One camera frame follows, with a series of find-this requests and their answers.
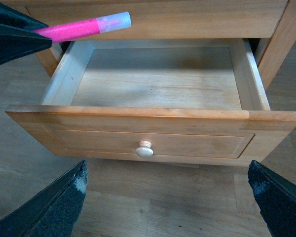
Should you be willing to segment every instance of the wooden drawer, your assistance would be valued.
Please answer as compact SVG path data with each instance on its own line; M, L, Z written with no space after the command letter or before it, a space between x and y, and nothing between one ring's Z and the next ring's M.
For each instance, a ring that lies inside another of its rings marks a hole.
M41 105L6 112L60 156L220 165L263 160L296 126L242 39L77 41Z

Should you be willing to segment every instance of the pink highlighter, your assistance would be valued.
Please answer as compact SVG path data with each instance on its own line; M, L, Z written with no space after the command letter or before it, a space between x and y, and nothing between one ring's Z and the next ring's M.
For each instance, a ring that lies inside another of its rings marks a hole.
M129 13L123 12L59 26L46 27L33 30L33 32L52 39L53 43L60 43L85 36L128 28L131 25Z

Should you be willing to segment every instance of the wooden nightstand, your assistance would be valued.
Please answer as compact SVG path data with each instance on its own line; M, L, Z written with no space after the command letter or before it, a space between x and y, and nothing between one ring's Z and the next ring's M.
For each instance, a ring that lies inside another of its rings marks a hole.
M49 25L129 11L133 26L73 42L42 104L7 113L61 156L261 161L296 126L296 112L270 111L242 38L271 37L286 3L27 1Z

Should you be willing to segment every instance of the drawer knob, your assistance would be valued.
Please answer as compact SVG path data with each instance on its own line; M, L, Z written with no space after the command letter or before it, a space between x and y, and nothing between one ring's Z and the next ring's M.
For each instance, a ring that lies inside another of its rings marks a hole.
M153 150L150 149L150 147L151 147L151 142L141 141L139 143L139 147L136 149L137 155L143 158L152 156Z

